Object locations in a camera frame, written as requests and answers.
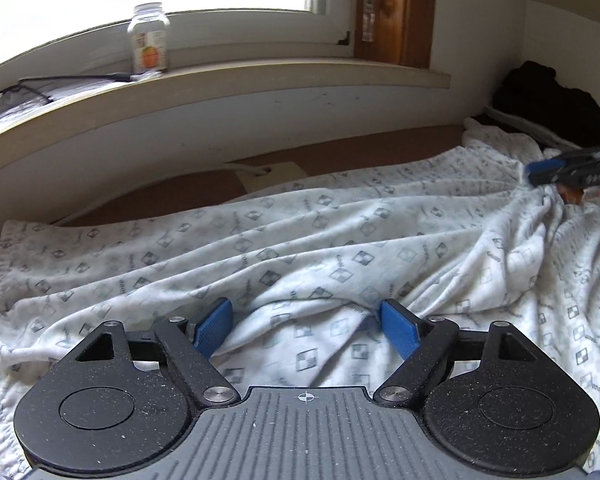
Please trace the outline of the white patterned garment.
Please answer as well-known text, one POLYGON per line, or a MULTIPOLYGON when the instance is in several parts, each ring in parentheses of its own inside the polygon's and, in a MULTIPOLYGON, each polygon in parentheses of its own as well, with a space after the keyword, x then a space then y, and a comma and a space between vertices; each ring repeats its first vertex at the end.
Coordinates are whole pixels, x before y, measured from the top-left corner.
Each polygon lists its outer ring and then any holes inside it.
MULTIPOLYGON (((375 320, 393 298, 464 328, 513 323, 600 410, 600 200, 526 185, 544 155, 468 120, 458 148, 421 162, 108 226, 5 223, 0 474, 29 469, 17 403, 97 325, 142 330, 219 297, 235 328, 213 362, 239 390, 377 388, 399 364, 375 320)), ((600 433, 586 466, 600 469, 600 433)))

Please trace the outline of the black clothing pile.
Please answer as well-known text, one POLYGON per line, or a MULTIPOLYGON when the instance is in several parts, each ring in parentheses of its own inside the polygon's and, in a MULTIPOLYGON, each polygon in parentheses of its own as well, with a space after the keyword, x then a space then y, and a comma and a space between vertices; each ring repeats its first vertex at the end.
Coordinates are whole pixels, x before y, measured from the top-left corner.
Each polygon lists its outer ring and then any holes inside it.
POLYGON ((504 76, 480 120, 561 151, 600 148, 600 106, 592 94, 562 86, 554 68, 537 62, 504 76))

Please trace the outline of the white floor outlet plate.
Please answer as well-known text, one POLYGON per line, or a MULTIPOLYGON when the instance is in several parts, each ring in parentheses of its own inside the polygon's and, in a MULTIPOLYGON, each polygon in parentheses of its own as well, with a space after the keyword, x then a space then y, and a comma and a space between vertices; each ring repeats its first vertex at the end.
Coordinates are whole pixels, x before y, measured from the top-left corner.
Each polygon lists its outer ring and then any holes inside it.
POLYGON ((295 162, 276 162, 276 164, 260 167, 242 165, 235 172, 247 193, 302 180, 308 176, 295 162))

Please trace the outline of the beige window sill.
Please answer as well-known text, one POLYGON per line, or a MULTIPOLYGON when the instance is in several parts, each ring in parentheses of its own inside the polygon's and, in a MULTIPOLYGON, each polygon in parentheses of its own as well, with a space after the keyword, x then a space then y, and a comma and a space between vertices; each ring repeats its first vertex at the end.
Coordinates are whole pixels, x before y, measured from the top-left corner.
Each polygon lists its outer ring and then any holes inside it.
POLYGON ((355 86, 449 89, 451 76, 352 58, 272 58, 201 65, 39 108, 0 130, 0 169, 82 133, 173 107, 253 93, 355 86))

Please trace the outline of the papers on sill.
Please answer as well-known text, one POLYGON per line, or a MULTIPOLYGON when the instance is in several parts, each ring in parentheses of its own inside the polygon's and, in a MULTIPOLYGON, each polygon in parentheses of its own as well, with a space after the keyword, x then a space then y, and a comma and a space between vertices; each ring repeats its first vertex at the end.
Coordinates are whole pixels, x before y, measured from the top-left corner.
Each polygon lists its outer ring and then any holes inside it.
POLYGON ((10 122, 70 96, 134 81, 137 81, 137 76, 128 73, 24 77, 0 90, 0 122, 10 122))

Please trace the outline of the orange label bottle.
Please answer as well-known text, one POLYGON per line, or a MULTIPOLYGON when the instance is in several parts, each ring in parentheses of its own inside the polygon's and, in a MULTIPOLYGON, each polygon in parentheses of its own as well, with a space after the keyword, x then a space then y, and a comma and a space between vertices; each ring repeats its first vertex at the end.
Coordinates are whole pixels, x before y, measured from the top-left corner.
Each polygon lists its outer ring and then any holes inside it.
POLYGON ((129 22, 133 72, 164 72, 168 66, 166 37, 170 21, 160 2, 139 4, 129 22))

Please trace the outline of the brown wooden window frame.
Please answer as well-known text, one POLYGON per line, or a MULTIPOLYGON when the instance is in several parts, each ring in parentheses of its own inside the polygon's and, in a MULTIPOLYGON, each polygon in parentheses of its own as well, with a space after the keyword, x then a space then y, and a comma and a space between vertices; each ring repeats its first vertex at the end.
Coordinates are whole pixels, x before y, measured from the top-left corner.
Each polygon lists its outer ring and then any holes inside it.
POLYGON ((356 0, 353 55, 426 70, 435 8, 436 0, 356 0))

